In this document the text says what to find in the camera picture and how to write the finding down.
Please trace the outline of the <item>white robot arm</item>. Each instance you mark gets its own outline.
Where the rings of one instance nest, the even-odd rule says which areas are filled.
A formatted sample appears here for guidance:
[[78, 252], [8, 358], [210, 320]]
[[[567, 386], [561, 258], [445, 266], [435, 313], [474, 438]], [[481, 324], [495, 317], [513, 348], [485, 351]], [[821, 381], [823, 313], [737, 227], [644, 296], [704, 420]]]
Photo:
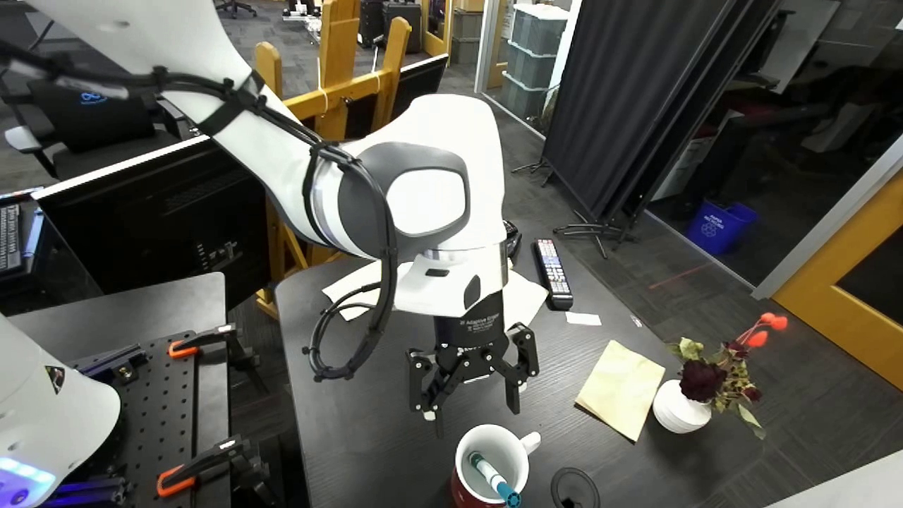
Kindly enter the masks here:
[[536, 338], [502, 317], [509, 286], [506, 170], [490, 108], [427, 93], [358, 142], [331, 142], [231, 45], [211, 0], [26, 0], [117, 62], [111, 74], [15, 42], [2, 67], [108, 100], [159, 97], [238, 158], [287, 227], [318, 245], [373, 259], [380, 278], [371, 327], [348, 362], [306, 348], [318, 381], [348, 381], [375, 352], [396, 310], [428, 317], [437, 345], [410, 357], [410, 406], [427, 417], [464, 383], [500, 376], [516, 405], [540, 372]]

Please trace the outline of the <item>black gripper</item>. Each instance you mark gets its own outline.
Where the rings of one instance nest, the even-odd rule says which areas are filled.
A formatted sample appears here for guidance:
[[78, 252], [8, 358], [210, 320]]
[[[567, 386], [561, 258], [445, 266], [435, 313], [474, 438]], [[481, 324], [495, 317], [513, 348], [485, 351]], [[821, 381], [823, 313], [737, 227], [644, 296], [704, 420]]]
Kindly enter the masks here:
[[435, 323], [435, 351], [410, 351], [410, 406], [437, 417], [437, 396], [483, 376], [506, 378], [506, 405], [519, 412], [522, 386], [540, 376], [536, 337], [527, 324], [506, 324], [502, 296], [490, 294], [459, 320]]

